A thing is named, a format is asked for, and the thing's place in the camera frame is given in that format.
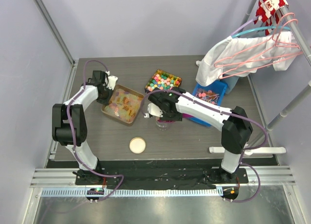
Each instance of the blue plastic tray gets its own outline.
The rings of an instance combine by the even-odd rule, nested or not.
[[[224,82],[221,82],[221,81],[215,81],[212,84],[210,84],[209,86],[200,86],[199,84],[197,84],[194,88],[194,91],[192,92],[192,95],[195,96],[196,91],[200,88],[203,90],[206,90],[206,91],[211,90],[214,93],[219,94],[219,99],[218,99],[217,105],[220,106],[220,104],[222,103],[223,97],[225,95],[225,90],[227,89],[227,87],[228,87],[228,85]],[[201,125],[210,127],[209,123],[204,122],[198,118],[193,117],[193,118],[190,118],[190,120],[192,120],[196,123],[199,123]]]

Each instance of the white cloth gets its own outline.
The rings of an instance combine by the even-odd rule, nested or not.
[[[275,71],[287,70],[289,65],[295,59],[295,56],[285,61],[281,61],[281,62],[277,62],[277,61],[280,61],[286,58],[287,56],[281,57],[281,58],[266,59],[266,60],[256,61],[256,62],[249,62],[230,72],[227,72],[227,71],[230,69],[236,68],[239,64],[231,65],[231,66],[221,66],[224,64],[241,63],[241,62],[247,61],[251,59],[252,57],[254,57],[255,55],[260,54],[271,47],[272,48],[270,50],[268,50],[261,56],[254,58],[253,60],[275,57],[275,56],[279,56],[283,54],[296,53],[300,51],[298,48],[273,47],[275,44],[275,41],[273,41],[272,39],[268,40],[270,37],[271,37],[270,35],[264,36],[264,37],[255,37],[255,38],[232,38],[231,36],[229,36],[228,38],[222,40],[221,42],[217,43],[212,49],[208,51],[208,53],[206,54],[206,56],[200,63],[197,63],[199,64],[199,69],[196,75],[196,81],[202,86],[208,86],[214,81],[218,80],[219,76],[224,72],[228,75],[235,75],[239,72],[247,71],[247,70],[254,69],[260,66],[264,66],[272,62],[275,62],[275,64],[273,64]],[[293,34],[289,31],[281,32],[278,38],[278,41],[286,42],[286,43],[290,43],[290,42],[297,43]],[[218,68],[214,67],[214,63],[216,61],[219,61],[226,57],[231,57],[234,54],[241,52],[242,50],[245,50],[249,47],[252,47],[258,43],[262,43],[262,44],[216,64],[217,66],[219,66]],[[245,77],[248,74],[249,72],[245,72],[237,76]]]

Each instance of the wall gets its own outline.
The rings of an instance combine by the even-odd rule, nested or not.
[[[70,65],[33,0],[0,0],[0,220],[20,224]]]
[[[296,14],[299,27],[311,44],[311,6],[308,0],[287,0],[290,10]],[[260,69],[253,76],[264,115],[270,122],[311,80],[311,67],[301,55],[285,72]],[[284,146],[287,154],[279,162],[290,165],[305,207],[311,207],[309,192],[311,179],[311,97],[301,103],[270,134],[275,146]]]
[[[72,56],[205,54],[250,0],[43,0]]]

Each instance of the floor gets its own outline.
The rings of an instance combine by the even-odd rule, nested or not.
[[[238,200],[256,189],[241,187]],[[252,201],[232,204],[218,196],[109,198],[97,204],[82,204],[85,197],[40,201],[35,224],[294,224],[282,186],[263,186]]]
[[[192,93],[198,67],[196,60],[203,56],[155,56],[155,57],[118,57],[97,58],[104,62],[111,75],[119,78],[118,84],[144,94],[144,87],[157,69],[162,69],[183,79],[181,87]],[[88,60],[80,59],[72,86],[71,97],[79,90],[83,82],[83,66]],[[91,77],[93,70],[103,70],[98,63],[90,63],[86,77]],[[223,107],[240,106],[247,115],[261,122],[259,112],[247,78],[241,78],[229,95],[225,95]],[[87,141],[94,155],[99,160],[133,160],[133,159],[178,159],[178,158],[221,158],[212,155],[210,146],[221,146],[221,133],[213,127],[203,127],[190,120],[174,123],[162,132],[156,128],[154,118],[144,119],[139,115],[131,127],[109,119],[101,112],[101,105],[93,102],[85,112],[88,128]],[[254,127],[251,139],[258,133]],[[134,137],[144,138],[146,150],[137,155],[129,150],[129,142]],[[55,160],[74,160],[71,153],[62,146],[57,147]]]

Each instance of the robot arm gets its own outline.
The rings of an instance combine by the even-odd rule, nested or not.
[[[108,104],[117,80],[117,77],[110,76],[110,72],[93,71],[92,78],[89,78],[85,88],[82,86],[78,93],[82,90],[84,90],[84,92],[77,97],[70,106],[70,114],[76,133],[77,147],[75,151],[82,162],[86,163],[91,169],[98,173],[102,173],[102,168],[98,158],[92,153],[86,141],[87,127],[84,112],[95,100],[101,104]],[[76,95],[62,104],[55,104],[52,109],[53,140],[65,146],[73,155],[72,132],[67,122],[68,117],[66,109],[69,102],[71,102],[75,96]],[[79,172],[80,174],[88,174],[88,169],[80,163],[79,168],[82,170],[82,172]]]
[[[149,116],[145,117],[148,118],[151,115],[159,117],[161,121],[181,121],[183,114],[188,114],[213,125],[222,132],[221,142],[225,154],[221,168],[229,177],[232,177],[239,166],[241,153],[253,132],[253,128],[247,121],[209,110],[197,102],[219,109],[222,112],[247,117],[245,111],[240,107],[231,110],[207,103],[180,88],[173,88],[173,90],[189,97],[190,100],[174,93],[159,92],[152,94],[148,98],[152,102],[148,105]]]

